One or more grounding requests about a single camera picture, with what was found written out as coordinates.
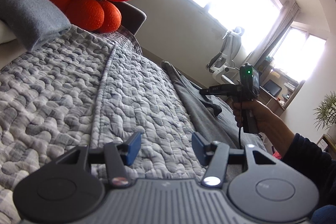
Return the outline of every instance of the baseboard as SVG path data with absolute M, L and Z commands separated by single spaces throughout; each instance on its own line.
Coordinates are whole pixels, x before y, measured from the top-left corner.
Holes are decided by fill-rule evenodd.
M 155 55 L 154 53 L 150 52 L 149 50 L 145 49 L 145 48 L 141 48 L 142 49 L 142 55 L 146 58 L 148 58 L 149 60 L 153 61 L 154 63 L 158 64 L 159 66 L 161 66 L 161 62 L 162 61 L 168 61 L 169 60 L 163 60 L 161 57 Z M 182 75 L 185 76 L 185 78 L 187 78 L 189 81 L 195 83 L 196 85 L 198 85 L 199 87 L 206 89 L 207 87 L 202 85 L 201 83 L 197 82 L 195 79 L 193 79 L 192 77 L 190 77 L 189 75 L 187 75 L 186 73 L 184 73 L 182 70 L 180 70 L 179 68 L 175 67 Z

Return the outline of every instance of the green plant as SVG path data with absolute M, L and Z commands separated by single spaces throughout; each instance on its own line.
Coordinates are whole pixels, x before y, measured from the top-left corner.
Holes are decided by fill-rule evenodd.
M 320 126 L 322 128 L 329 128 L 332 124 L 336 122 L 336 94 L 335 92 L 331 92 L 330 95 L 324 96 L 324 100 L 320 102 L 319 106 L 314 109 L 317 114 L 315 118 L 316 126 L 318 129 Z

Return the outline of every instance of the gray curtain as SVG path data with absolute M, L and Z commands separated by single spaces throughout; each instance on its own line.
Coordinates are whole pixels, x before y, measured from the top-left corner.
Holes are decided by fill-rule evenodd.
M 281 8 L 279 16 L 269 33 L 255 48 L 255 50 L 247 56 L 244 63 L 250 63 L 258 68 L 258 60 L 263 60 L 263 58 L 271 52 L 272 48 L 278 43 L 283 34 L 293 23 L 299 11 L 300 8 L 295 0 L 287 0 Z

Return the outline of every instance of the monitor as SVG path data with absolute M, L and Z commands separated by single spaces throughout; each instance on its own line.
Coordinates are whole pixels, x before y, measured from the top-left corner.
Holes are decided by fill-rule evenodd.
M 272 96 L 277 97 L 282 90 L 281 86 L 274 83 L 272 80 L 263 85 L 263 88 L 266 89 Z

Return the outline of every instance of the navy blue sleeve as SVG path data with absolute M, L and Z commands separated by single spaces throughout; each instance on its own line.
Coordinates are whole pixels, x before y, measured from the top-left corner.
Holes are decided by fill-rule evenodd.
M 328 153 L 296 134 L 282 161 L 315 183 L 320 192 L 319 207 L 336 205 L 336 161 Z

